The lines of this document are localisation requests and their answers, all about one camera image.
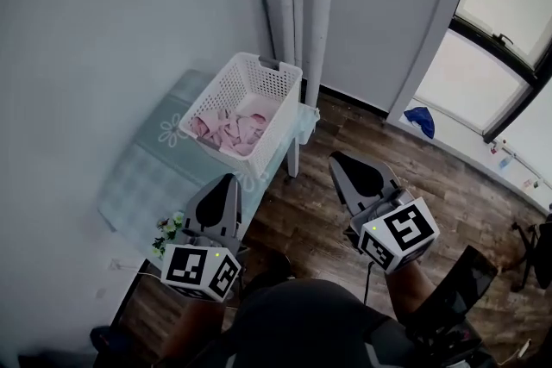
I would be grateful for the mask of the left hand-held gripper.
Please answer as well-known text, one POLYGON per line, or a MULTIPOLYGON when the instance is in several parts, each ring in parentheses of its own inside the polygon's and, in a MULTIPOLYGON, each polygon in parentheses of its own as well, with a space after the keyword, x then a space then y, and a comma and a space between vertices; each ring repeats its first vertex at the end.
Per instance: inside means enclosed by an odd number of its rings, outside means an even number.
POLYGON ((160 280, 183 296, 223 302, 241 270, 242 192, 227 173, 205 185, 173 218, 164 245, 160 280))

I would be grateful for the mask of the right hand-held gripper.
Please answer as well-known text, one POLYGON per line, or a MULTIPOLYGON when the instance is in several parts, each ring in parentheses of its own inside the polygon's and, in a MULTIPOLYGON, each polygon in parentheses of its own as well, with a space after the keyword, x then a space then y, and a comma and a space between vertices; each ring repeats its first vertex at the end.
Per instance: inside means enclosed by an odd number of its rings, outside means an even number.
POLYGON ((353 247, 386 274, 419 258, 440 231, 421 198, 415 198, 386 163, 334 151, 329 171, 337 195, 351 215, 344 231, 353 247))

